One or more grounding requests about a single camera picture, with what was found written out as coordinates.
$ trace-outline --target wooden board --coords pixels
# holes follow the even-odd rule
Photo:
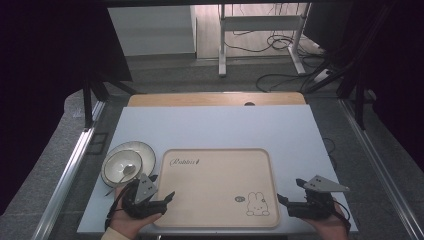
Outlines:
[[[166,93],[133,95],[128,107],[164,107],[164,106],[244,106],[255,105],[299,105],[306,104],[301,93]]]
[[[175,191],[159,227],[275,227],[280,211],[263,149],[169,150],[158,199]]]

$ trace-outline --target hand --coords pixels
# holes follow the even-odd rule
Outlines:
[[[122,187],[117,188],[115,190],[115,198],[119,195],[121,191],[122,191]],[[118,201],[118,205],[116,206],[116,209],[122,209],[121,200],[122,199]],[[115,214],[112,217],[109,227],[121,233],[122,235],[124,235],[125,237],[129,239],[134,239],[141,228],[155,222],[161,216],[162,214],[158,213],[144,219],[134,219],[128,216],[128,214],[124,210],[118,210],[118,211],[115,211]]]
[[[340,209],[339,204],[334,203],[336,211],[344,216],[342,210]],[[323,220],[312,220],[312,219],[302,219],[303,221],[311,224],[318,234],[324,240],[347,240],[346,227],[343,222],[338,219],[336,216],[331,215],[327,219]]]

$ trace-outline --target gray floor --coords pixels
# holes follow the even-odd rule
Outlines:
[[[128,85],[147,93],[257,91],[256,79],[264,74],[295,73],[287,57],[230,59],[226,78],[218,77],[217,61],[160,58],[146,61],[131,58],[128,64],[134,80]],[[297,91],[303,83],[302,80],[283,81],[283,78],[267,78],[260,85],[269,89],[282,83],[274,90]],[[333,83],[305,97],[322,137],[335,143],[331,156],[337,162],[335,171],[340,182],[352,189],[352,192],[346,193],[346,197],[359,234],[351,235],[351,239],[409,239],[398,213],[343,114],[334,94],[336,87],[337,83]],[[122,107],[129,98],[119,89],[109,85],[108,89],[112,96],[106,103],[95,137],[81,162],[50,239],[99,239],[99,236],[79,235],[76,228],[100,172]],[[50,143],[5,214],[0,217],[0,239],[30,239],[33,235],[82,132],[84,115],[81,110],[80,91],[68,97],[65,114]],[[424,174],[381,124],[371,105],[366,105],[364,117],[367,134],[417,218],[424,222],[424,191],[421,188]],[[333,148],[327,140],[324,143],[328,151]],[[319,238],[289,236],[289,239]]]

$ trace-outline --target aluminum rail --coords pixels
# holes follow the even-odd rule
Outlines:
[[[339,103],[348,119],[350,125],[353,128],[359,142],[362,145],[371,165],[374,168],[377,177],[379,178],[384,190],[386,191],[390,201],[392,202],[395,210],[397,211],[406,231],[408,232],[410,239],[413,240],[424,240],[423,230],[420,224],[406,201],[405,197],[399,191],[395,181],[390,176],[389,171],[384,165],[383,160],[374,148],[371,140],[369,139],[366,131],[362,130],[361,127],[356,123],[354,117],[354,111],[350,106],[348,100],[339,99]]]
[[[57,184],[46,210],[44,210],[43,216],[41,217],[41,220],[31,238],[32,240],[48,239],[68,195],[69,189],[72,186],[75,175],[78,172],[79,165],[93,136],[97,121],[103,111],[104,105],[104,102],[97,102],[94,106],[93,125],[87,131],[84,131],[78,139],[74,151],[69,158],[68,164],[60,177],[59,183]]]

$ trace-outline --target metal frame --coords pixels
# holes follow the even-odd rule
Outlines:
[[[422,240],[424,239],[423,230],[420,227],[420,224],[406,201],[405,197],[399,191],[395,181],[390,176],[389,171],[384,165],[383,160],[378,154],[377,150],[374,148],[371,140],[369,139],[365,130],[362,130],[361,126],[356,122],[354,117],[354,111],[350,106],[348,100],[339,100],[339,103],[345,113],[346,118],[348,119],[350,125],[352,126],[353,131],[356,134],[359,142],[362,145],[365,153],[367,154],[368,159],[372,167],[374,168],[377,177],[379,178],[381,185],[387,193],[390,201],[392,202],[395,210],[397,211],[400,220],[405,226],[406,231],[408,232],[410,239]]]
[[[225,77],[226,69],[226,46],[225,32],[230,31],[277,31],[277,30],[293,30],[296,34],[293,39],[293,44],[290,44],[288,51],[293,60],[297,74],[305,74],[305,69],[297,54],[300,37],[302,36],[303,27],[305,26],[310,3],[306,4],[305,10],[300,16],[231,16],[225,17],[225,4],[221,5],[221,16],[219,18],[221,24],[221,38],[219,47],[219,76]]]
[[[93,136],[104,105],[104,102],[97,102],[94,106],[93,124],[91,128],[84,130],[78,139],[68,164],[60,177],[59,183],[57,184],[46,210],[44,211],[43,216],[41,217],[41,220],[31,238],[32,240],[48,239],[60,210],[62,209],[63,203],[68,196],[69,189],[71,188],[75,175],[78,172],[79,165]]]

